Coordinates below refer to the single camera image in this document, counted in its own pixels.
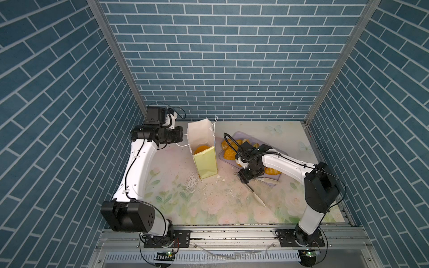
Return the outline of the white green paper bag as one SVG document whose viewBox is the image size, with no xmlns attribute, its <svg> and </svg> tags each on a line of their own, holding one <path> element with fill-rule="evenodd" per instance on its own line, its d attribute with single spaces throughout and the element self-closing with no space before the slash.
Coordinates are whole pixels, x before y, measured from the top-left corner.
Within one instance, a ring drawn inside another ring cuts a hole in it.
<svg viewBox="0 0 429 268">
<path fill-rule="evenodd" d="M 187 148 L 190 152 L 200 179 L 218 174 L 215 125 L 216 121 L 211 122 L 208 118 L 187 122 L 184 134 L 186 144 L 177 144 L 179 147 Z M 211 148 L 193 155 L 195 149 L 201 145 L 208 145 Z"/>
</svg>

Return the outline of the round orange pancake stack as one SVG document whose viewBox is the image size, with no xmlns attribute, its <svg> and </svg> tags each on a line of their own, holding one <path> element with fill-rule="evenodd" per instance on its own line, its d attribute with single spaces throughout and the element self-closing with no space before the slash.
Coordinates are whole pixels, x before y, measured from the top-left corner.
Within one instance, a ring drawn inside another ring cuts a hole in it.
<svg viewBox="0 0 429 268">
<path fill-rule="evenodd" d="M 206 151 L 206 150 L 208 150 L 210 148 L 211 148 L 211 146 L 201 145 L 201 146 L 199 146 L 198 148 L 195 149 L 195 151 L 193 152 L 193 155 L 196 155 L 196 154 L 199 154 L 201 152 L 204 152 L 204 151 Z"/>
</svg>

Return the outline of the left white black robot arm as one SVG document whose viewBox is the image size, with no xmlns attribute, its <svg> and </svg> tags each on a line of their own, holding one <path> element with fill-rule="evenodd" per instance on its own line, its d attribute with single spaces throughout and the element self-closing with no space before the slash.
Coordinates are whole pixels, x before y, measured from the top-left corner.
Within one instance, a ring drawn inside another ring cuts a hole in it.
<svg viewBox="0 0 429 268">
<path fill-rule="evenodd" d="M 115 232 L 141 232 L 171 238 L 171 221 L 154 205 L 144 201 L 150 167 L 159 145 L 183 141 L 183 127 L 137 126 L 131 131 L 131 151 L 125 174 L 101 215 Z"/>
</svg>

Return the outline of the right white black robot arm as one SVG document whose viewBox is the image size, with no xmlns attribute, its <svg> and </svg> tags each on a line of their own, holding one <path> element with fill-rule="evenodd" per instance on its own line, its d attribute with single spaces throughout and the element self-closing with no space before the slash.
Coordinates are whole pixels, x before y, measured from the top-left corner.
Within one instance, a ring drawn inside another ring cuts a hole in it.
<svg viewBox="0 0 429 268">
<path fill-rule="evenodd" d="M 262 144 L 254 148 L 248 142 L 235 150 L 235 161 L 242 166 L 238 178 L 248 184 L 271 168 L 294 178 L 305 189 L 306 208 L 295 227 L 294 236 L 300 246 L 308 246 L 315 239 L 325 215 L 340 194 L 339 179 L 331 174 L 326 163 L 307 163 L 280 153 Z"/>
</svg>

